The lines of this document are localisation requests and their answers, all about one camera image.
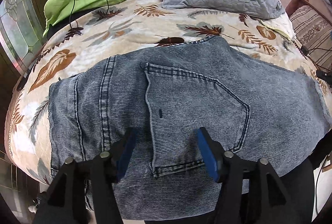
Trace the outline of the black power adapter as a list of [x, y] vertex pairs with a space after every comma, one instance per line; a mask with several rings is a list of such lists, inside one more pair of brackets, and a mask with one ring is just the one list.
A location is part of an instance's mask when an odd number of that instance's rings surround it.
[[316, 70], [316, 76], [325, 81], [329, 86], [332, 86], [332, 72], [325, 72], [322, 70]]

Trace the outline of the grey denim pants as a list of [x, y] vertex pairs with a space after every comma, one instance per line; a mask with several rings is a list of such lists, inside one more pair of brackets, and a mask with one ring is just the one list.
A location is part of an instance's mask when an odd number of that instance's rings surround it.
[[169, 220], [212, 211], [220, 186], [196, 130], [245, 160], [267, 158], [282, 176], [331, 128], [319, 84], [231, 48], [221, 37], [104, 59], [49, 91], [51, 172], [88, 161], [137, 132], [114, 192], [124, 219]]

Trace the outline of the leaf pattern bed blanket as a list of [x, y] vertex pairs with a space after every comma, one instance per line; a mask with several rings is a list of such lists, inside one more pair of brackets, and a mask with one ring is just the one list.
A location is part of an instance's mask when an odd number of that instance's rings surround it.
[[316, 67], [300, 53], [297, 39], [289, 41], [248, 15], [203, 8], [166, 10], [161, 0], [127, 0], [76, 19], [35, 56], [29, 72], [15, 85], [7, 112], [9, 159], [34, 180], [49, 184], [48, 91], [52, 83], [116, 54], [208, 36], [221, 36], [252, 58], [317, 79]]

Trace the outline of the wooden door with glass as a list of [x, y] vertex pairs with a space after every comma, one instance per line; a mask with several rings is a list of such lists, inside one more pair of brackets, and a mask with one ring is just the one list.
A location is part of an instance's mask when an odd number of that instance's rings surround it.
[[12, 90], [46, 42], [47, 0], [1, 0], [1, 135]]

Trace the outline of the cream white pillow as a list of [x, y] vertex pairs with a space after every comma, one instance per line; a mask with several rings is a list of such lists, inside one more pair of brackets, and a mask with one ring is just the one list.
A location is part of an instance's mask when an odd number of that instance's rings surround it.
[[296, 39], [292, 22], [286, 12], [276, 19], [259, 19], [258, 21], [265, 27], [279, 33], [289, 41]]

